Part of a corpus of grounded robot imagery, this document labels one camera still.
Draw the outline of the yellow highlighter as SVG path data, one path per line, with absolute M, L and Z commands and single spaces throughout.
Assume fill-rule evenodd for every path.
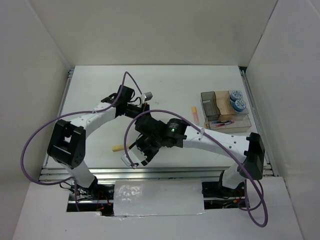
M 119 151 L 123 151 L 124 150 L 124 145 L 114 145 L 112 148 L 111 148 L 111 150 L 113 151 L 113 152 L 119 152 Z

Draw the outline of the blue white glue jar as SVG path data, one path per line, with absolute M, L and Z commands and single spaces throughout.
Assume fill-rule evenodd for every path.
M 235 102 L 243 99 L 243 94 L 240 90 L 232 90 L 229 92 L 230 99 Z

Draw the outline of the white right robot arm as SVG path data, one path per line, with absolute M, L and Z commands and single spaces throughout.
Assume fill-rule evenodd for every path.
M 265 148 L 258 133 L 252 132 L 249 136 L 230 135 L 192 127 L 178 118 L 164 123 L 150 115 L 140 117 L 134 129 L 141 135 L 135 142 L 140 152 L 140 166 L 148 165 L 160 148 L 188 148 L 237 159 L 220 175 L 218 190 L 223 196 L 230 196 L 245 179 L 260 181 L 263 178 Z

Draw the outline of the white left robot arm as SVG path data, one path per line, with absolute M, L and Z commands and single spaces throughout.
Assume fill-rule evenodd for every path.
M 149 110 L 150 106 L 146 102 L 152 99 L 152 93 L 142 93 L 138 97 L 138 105 L 133 104 L 134 94 L 132 88 L 119 86 L 116 93 L 102 99 L 89 113 L 69 121 L 60 119 L 54 125 L 47 154 L 67 170 L 81 189 L 81 194 L 88 200 L 97 197 L 102 186 L 84 161 L 86 139 L 102 125 L 119 116 L 133 119 Z

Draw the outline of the red gel pen horizontal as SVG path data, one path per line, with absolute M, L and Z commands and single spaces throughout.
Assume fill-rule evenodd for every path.
M 233 124 L 233 123 L 234 123 L 233 121 L 231 121 L 231 122 L 219 123 L 219 124 L 215 125 L 214 127 L 215 127 L 215 128 L 220 128 L 220 127 L 227 126 L 227 125 L 230 125 L 230 124 Z

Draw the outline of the blue gel pen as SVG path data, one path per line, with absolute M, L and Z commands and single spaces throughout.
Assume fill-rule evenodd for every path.
M 210 121 L 209 122 L 211 125 L 228 125 L 228 124 L 233 124 L 233 120 L 223 120 L 223 121 Z

